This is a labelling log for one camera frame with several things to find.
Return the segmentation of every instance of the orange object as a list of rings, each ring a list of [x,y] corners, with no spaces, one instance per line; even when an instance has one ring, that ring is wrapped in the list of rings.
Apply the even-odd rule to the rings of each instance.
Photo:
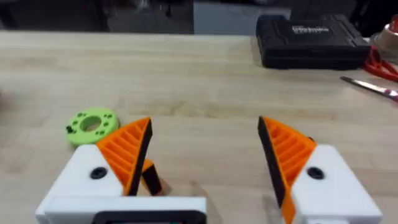
[[[398,71],[394,66],[381,58],[380,53],[375,46],[371,47],[371,51],[363,65],[363,69],[375,76],[398,82]]]
[[[291,224],[295,208],[290,190],[317,144],[298,131],[264,116],[259,118],[258,130],[282,216],[286,224]]]
[[[117,129],[96,143],[122,183],[124,195],[137,195],[151,137],[151,120],[144,118]],[[151,161],[147,164],[147,168],[153,165]]]

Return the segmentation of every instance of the scissors blade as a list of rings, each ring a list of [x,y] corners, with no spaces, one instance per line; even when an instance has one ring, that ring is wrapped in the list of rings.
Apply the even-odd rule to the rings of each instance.
[[[344,80],[344,81],[346,81],[348,83],[354,84],[356,86],[365,88],[367,90],[371,90],[371,91],[373,91],[375,93],[378,93],[378,94],[381,94],[383,96],[385,96],[385,92],[387,90],[386,88],[382,88],[382,87],[379,87],[379,86],[376,86],[376,85],[373,85],[373,84],[370,84],[370,83],[367,83],[367,82],[355,80],[355,79],[348,78],[348,77],[340,77],[340,79],[342,79],[342,80]]]

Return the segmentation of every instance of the orange scissors handle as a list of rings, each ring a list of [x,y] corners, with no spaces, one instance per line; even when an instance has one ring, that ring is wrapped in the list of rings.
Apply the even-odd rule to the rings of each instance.
[[[363,69],[375,76],[398,82],[397,70],[391,64],[381,59],[379,51],[373,46]]]

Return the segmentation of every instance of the dark background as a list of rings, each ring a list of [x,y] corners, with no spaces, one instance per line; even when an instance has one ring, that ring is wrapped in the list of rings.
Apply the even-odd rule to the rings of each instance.
[[[0,0],[3,29],[45,31],[254,35],[261,14],[344,14],[369,37],[396,13],[391,0]]]

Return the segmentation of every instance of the black screw hole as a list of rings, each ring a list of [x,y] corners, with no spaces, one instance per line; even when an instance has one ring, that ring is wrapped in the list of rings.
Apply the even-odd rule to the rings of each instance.
[[[67,126],[67,132],[68,134],[73,133],[73,128],[70,125]]]
[[[307,174],[317,180],[322,180],[325,178],[323,171],[317,167],[310,167],[307,169]]]
[[[108,171],[106,170],[105,167],[97,167],[97,168],[93,169],[93,171],[91,171],[90,177],[93,180],[98,180],[98,179],[101,179],[104,176],[106,176],[107,173],[108,173]]]

